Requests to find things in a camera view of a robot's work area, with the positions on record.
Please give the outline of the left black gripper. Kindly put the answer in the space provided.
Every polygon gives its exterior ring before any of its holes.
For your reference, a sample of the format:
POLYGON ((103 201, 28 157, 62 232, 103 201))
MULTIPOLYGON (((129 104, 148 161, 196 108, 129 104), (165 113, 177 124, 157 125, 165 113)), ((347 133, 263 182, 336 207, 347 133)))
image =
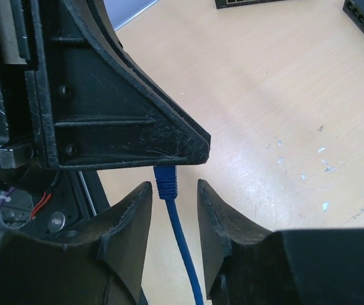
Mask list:
POLYGON ((30 1, 0 1, 0 190, 45 191, 58 174, 39 165, 28 80, 37 64, 30 1))

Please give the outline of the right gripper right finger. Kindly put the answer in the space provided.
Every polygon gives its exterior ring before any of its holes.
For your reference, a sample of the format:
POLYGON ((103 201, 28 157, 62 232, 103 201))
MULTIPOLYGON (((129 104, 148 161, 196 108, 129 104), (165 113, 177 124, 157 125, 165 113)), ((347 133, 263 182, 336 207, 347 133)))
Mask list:
POLYGON ((205 180, 197 209, 213 304, 364 304, 364 229, 270 231, 205 180))

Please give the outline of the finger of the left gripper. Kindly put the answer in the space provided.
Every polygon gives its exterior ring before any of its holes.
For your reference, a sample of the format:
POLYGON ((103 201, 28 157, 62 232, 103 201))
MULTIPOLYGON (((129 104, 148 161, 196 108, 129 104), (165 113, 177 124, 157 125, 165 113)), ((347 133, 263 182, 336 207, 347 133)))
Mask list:
POLYGON ((32 119, 40 164, 200 165, 210 134, 125 52, 102 1, 33 1, 32 119))

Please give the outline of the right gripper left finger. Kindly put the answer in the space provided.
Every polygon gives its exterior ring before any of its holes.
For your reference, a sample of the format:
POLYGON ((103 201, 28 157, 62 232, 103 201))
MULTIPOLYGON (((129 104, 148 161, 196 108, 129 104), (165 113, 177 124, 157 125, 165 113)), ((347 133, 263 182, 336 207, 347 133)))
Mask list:
POLYGON ((146 304, 152 184, 52 240, 0 229, 0 304, 146 304))

